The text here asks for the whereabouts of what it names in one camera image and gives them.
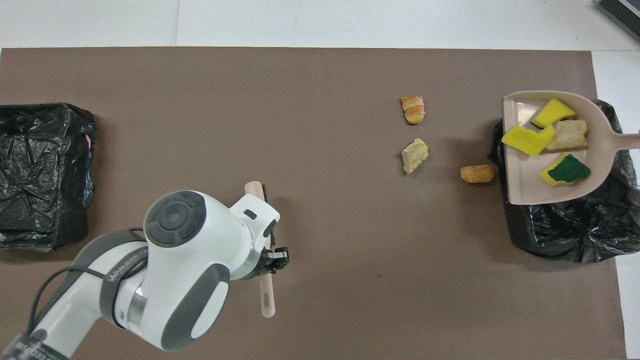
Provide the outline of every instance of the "dustpan handle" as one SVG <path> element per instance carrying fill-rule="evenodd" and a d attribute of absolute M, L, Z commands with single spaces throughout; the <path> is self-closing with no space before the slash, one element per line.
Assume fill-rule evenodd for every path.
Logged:
<path fill-rule="evenodd" d="M 640 134 L 618 134 L 614 136 L 617 150 L 640 149 Z"/>

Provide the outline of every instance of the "table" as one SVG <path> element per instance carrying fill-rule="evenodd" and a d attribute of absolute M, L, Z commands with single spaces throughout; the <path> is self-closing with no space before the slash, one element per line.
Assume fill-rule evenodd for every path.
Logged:
<path fill-rule="evenodd" d="M 615 105 L 626 132 L 640 128 L 640 44 L 588 0 L 0 3 L 1 47 L 147 45 L 589 50 L 599 98 Z M 627 355 L 640 357 L 640 258 L 616 264 Z"/>

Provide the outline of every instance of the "bread piece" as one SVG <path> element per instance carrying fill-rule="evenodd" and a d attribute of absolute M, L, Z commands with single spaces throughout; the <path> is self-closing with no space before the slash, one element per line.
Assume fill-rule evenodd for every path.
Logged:
<path fill-rule="evenodd" d="M 420 124 L 422 119 L 424 119 L 424 106 L 410 108 L 404 113 L 404 118 L 411 124 Z"/>
<path fill-rule="evenodd" d="M 415 139 L 413 143 L 402 150 L 403 169 L 411 174 L 429 156 L 429 147 L 421 139 Z"/>
<path fill-rule="evenodd" d="M 470 184 L 490 183 L 495 174 L 490 165 L 474 165 L 460 169 L 460 178 Z"/>
<path fill-rule="evenodd" d="M 411 124 L 413 125 L 417 125 L 420 124 L 422 122 L 422 119 L 424 119 L 424 115 L 410 115 L 407 116 L 407 114 L 404 114 L 404 118 Z"/>
<path fill-rule="evenodd" d="M 424 106 L 422 96 L 403 97 L 400 100 L 402 101 L 402 110 L 404 111 L 407 111 L 410 108 L 414 108 L 416 106 Z"/>
<path fill-rule="evenodd" d="M 547 150 L 572 149 L 587 146 L 584 136 L 587 132 L 587 122 L 584 120 L 562 120 L 554 124 L 556 133 L 547 144 Z"/>

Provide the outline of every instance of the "black garbage bag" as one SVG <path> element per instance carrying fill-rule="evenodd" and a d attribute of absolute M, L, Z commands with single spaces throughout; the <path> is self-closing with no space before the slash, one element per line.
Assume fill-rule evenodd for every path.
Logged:
<path fill-rule="evenodd" d="M 0 106 L 0 249 L 49 251 L 87 235 L 94 132 L 73 105 Z"/>
<path fill-rule="evenodd" d="M 593 101 L 611 127 L 622 133 L 613 107 Z M 512 205 L 508 202 L 502 121 L 493 129 L 489 159 L 499 171 L 511 242 L 535 256 L 597 263 L 640 250 L 640 191 L 628 151 L 618 151 L 607 179 L 593 192 L 564 202 Z"/>

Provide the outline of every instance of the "yellow sponge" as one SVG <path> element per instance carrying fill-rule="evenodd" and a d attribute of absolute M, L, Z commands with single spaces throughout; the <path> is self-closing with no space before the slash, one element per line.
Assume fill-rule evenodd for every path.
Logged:
<path fill-rule="evenodd" d="M 563 152 L 558 159 L 547 166 L 539 174 L 540 179 L 550 186 L 569 185 L 591 175 L 591 170 L 568 152 Z"/>
<path fill-rule="evenodd" d="M 569 109 L 567 105 L 558 99 L 551 99 L 542 110 L 531 120 L 531 124 L 542 129 L 560 119 L 573 119 L 575 111 Z"/>
<path fill-rule="evenodd" d="M 512 146 L 527 155 L 538 156 L 552 137 L 554 137 L 553 126 L 547 126 L 539 133 L 514 126 L 502 137 L 502 142 Z"/>

